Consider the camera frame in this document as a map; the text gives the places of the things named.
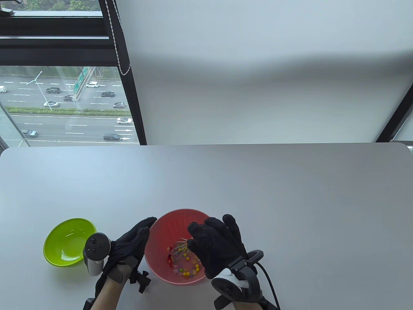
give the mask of green bowl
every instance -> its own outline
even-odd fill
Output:
[[[66,267],[83,259],[86,240],[96,232],[87,219],[68,219],[57,225],[43,246],[45,259],[57,267]]]

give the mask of black gloved hand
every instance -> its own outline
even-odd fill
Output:
[[[102,275],[95,286],[95,298],[99,295],[106,282],[108,273],[119,261],[128,256],[133,256],[138,260],[138,264],[132,269],[132,275],[137,273],[138,266],[143,259],[145,246],[149,238],[149,228],[156,222],[156,217],[149,217],[137,223],[130,231],[116,241],[111,242],[109,258],[103,267]]]
[[[193,222],[188,226],[188,232],[193,237],[188,240],[188,248],[201,261],[208,279],[217,276],[239,256],[248,259],[234,217],[226,214],[222,220],[223,222],[209,217],[204,221],[205,224],[199,225]]]

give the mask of highway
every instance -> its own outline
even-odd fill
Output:
[[[123,110],[129,110],[126,100],[125,91],[122,83],[119,81],[98,81],[101,86],[97,88],[84,88],[78,102],[65,102],[63,97],[73,95],[73,85],[75,79],[61,78],[42,78],[37,79],[38,85],[32,82],[33,78],[28,76],[0,76],[0,85],[7,88],[7,93],[0,93],[0,102],[3,106],[8,107],[43,107],[45,99],[42,96],[38,86],[42,89],[48,101],[60,103],[59,108],[77,108],[77,109],[100,109],[112,110],[115,102],[125,103]],[[48,94],[46,89],[49,87],[59,87],[60,94]],[[103,91],[113,91],[115,97],[102,98]]]
[[[13,120],[21,130],[38,132],[35,138],[27,138],[30,146],[86,146],[139,144],[132,124],[117,124],[116,117],[83,117],[53,115],[17,115]],[[116,133],[121,141],[104,141],[104,133]]]

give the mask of hedge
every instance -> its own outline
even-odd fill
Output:
[[[130,111],[125,110],[96,110],[96,109],[59,109],[47,107],[5,107],[9,113],[13,114],[50,114],[50,115],[76,115],[76,116],[125,116],[131,117]]]

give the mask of red plastic bowl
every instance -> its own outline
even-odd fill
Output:
[[[177,285],[189,285],[205,278],[203,268],[189,279],[175,274],[167,263],[169,254],[167,248],[173,246],[179,238],[191,238],[188,225],[192,222],[203,224],[208,217],[201,211],[179,209],[166,213],[153,224],[145,247],[145,258],[155,275],[165,282]]]

